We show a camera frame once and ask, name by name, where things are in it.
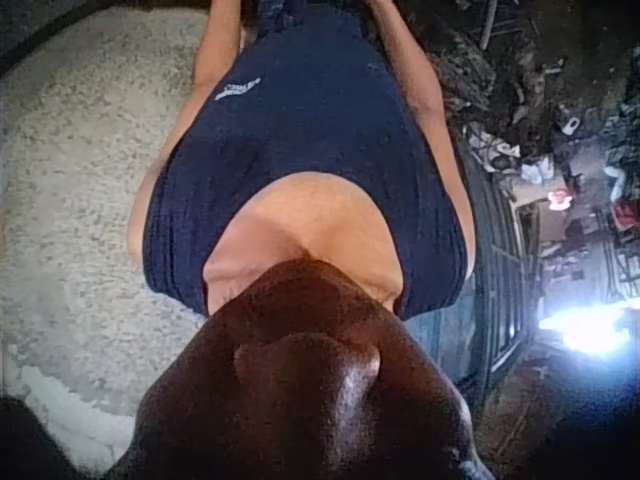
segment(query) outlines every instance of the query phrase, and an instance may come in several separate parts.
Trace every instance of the floor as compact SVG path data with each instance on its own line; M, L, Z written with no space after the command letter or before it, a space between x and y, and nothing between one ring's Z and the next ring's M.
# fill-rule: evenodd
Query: floor
M597 355L568 348L558 332L539 333L475 432L497 478L627 478L640 432L640 323L629 327L633 340Z
M0 2L0 55L26 40L52 18L87 3L86 0L21 0Z
M205 22L103 11L0 81L2 383L88 467L126 447L142 394L201 321L145 289L125 232Z

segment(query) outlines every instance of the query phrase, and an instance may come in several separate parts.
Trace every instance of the white object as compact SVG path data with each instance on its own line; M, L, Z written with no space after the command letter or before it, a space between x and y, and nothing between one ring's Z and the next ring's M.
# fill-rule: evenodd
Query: white object
M578 117L571 117L571 119L562 127L562 133L567 137L570 137L580 126L580 119Z
M463 132L469 145L473 147L476 158L489 173L496 171L491 161L497 157L506 155L520 158L520 145L512 146L501 138L485 132L478 122L471 122L464 127Z
M545 156L542 160L536 163L536 165L540 169L540 174L544 180L551 180L553 178L555 171L549 156Z
M542 185L542 175L540 169L536 165L522 164L522 173L520 174L523 180L534 185Z
M616 203L624 195L624 187L627 183L627 174L621 168L612 166L604 167L604 173L609 177L617 178L613 189L611 190L611 203Z

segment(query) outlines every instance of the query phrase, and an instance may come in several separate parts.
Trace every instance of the skin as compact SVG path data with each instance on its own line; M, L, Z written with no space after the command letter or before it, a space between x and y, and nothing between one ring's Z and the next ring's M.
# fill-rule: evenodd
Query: skin
M470 273L473 219L437 77L393 3L371 7L456 208ZM233 65L239 32L240 1L215 0L193 94L133 207L138 264L153 185ZM464 400L393 314L395 246L356 185L309 172L269 185L231 221L202 279L211 318L147 392L109 478L491 478Z

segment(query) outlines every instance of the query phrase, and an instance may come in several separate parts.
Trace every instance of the sleeveless top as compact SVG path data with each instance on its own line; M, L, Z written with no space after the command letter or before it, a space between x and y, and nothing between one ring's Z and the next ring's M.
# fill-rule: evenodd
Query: sleeveless top
M428 144L358 20L327 5L247 49L174 148L145 224L149 287L207 315L202 270L225 228L300 172L342 177L377 205L402 267L401 319L455 301L467 253Z

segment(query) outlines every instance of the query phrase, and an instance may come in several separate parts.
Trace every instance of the person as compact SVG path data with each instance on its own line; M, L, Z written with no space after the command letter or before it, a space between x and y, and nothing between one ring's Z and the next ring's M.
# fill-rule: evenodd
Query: person
M402 320L455 301L474 225L434 69L392 0L213 0L193 91L138 191L150 288L208 317L106 478L489 479Z

